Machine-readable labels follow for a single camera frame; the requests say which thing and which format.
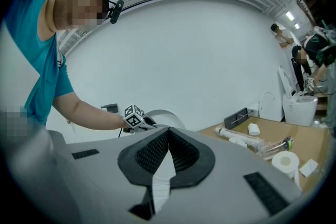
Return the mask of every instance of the white hose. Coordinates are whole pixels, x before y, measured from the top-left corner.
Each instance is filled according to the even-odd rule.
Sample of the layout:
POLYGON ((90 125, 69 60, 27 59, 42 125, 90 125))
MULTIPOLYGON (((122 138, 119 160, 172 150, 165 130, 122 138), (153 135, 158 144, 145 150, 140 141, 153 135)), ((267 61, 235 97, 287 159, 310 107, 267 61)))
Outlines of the white hose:
POLYGON ((258 149, 259 146, 264 144, 264 140, 257 138, 257 137, 250 137, 248 135, 245 135, 243 133, 235 132, 228 130, 226 128, 216 128, 216 133, 218 133, 220 136, 231 138, 231 137, 238 137, 241 139, 245 144, 253 147, 255 150, 258 149))

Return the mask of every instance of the air vent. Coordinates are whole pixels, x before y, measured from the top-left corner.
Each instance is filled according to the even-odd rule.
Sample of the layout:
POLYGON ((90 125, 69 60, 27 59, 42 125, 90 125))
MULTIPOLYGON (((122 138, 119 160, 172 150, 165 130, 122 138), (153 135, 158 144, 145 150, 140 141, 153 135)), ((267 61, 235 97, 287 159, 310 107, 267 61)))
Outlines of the air vent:
POLYGON ((73 153, 72 156, 74 159, 81 159, 81 158, 89 157, 89 156, 92 156, 98 153, 99 153, 98 150, 88 150, 88 151, 81 151, 81 152, 73 153))
POLYGON ((288 203, 281 195, 264 179, 259 173, 253 173, 244 176, 252 190, 258 196, 271 216, 282 211, 288 206, 288 203))

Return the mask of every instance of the white shirt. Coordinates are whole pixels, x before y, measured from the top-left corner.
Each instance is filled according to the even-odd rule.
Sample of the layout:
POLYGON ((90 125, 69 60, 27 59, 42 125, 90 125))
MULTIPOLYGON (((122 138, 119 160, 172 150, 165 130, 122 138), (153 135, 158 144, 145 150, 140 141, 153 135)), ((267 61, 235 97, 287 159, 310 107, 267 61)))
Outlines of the white shirt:
MULTIPOLYGON (((287 37, 287 38, 292 38, 290 32, 287 29, 282 30, 282 35, 284 37, 287 37)), ((285 39, 283 39, 282 37, 279 37, 279 36, 276 36, 276 39, 279 41, 279 43, 287 42, 285 39)), ((293 56, 292 56, 292 50, 293 50, 294 46, 296 46, 296 44, 292 43, 292 44, 288 44, 285 48, 283 48, 286 56, 289 59, 293 58, 293 56)))

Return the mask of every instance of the black pants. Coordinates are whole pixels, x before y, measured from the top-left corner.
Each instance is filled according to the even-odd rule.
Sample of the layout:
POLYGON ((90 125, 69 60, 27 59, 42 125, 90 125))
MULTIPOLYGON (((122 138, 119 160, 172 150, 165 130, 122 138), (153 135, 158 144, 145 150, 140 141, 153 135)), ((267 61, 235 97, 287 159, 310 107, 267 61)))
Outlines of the black pants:
MULTIPOLYGON (((298 81, 299 87, 300 87, 300 91, 304 90, 304 80, 303 80, 303 75, 301 72, 301 64, 296 63, 294 61, 294 58, 292 58, 292 65, 294 68, 294 73, 295 73, 295 77, 298 81)), ((311 75, 311 70, 310 70, 310 66, 308 63, 303 63, 302 64, 303 69, 305 70, 305 72, 307 72, 309 75, 311 75)))

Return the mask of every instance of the gray device body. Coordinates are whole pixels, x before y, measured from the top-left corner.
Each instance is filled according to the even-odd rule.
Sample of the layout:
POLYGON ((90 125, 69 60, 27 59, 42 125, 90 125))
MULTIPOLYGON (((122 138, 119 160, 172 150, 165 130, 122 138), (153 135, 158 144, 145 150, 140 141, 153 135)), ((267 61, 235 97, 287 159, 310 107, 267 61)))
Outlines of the gray device body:
POLYGON ((301 195, 293 181, 253 152, 179 129, 212 150, 214 167, 196 186, 171 189, 160 212, 147 221, 130 212, 142 202, 146 187, 130 183, 118 166, 118 156, 126 147, 161 130, 67 145, 62 134, 34 123, 25 138, 15 143, 7 139, 2 147, 14 180, 36 206, 59 223, 241 224, 267 220, 272 214, 244 177, 256 172, 288 205, 301 195), (99 153, 79 159, 72 155, 92 149, 99 153))

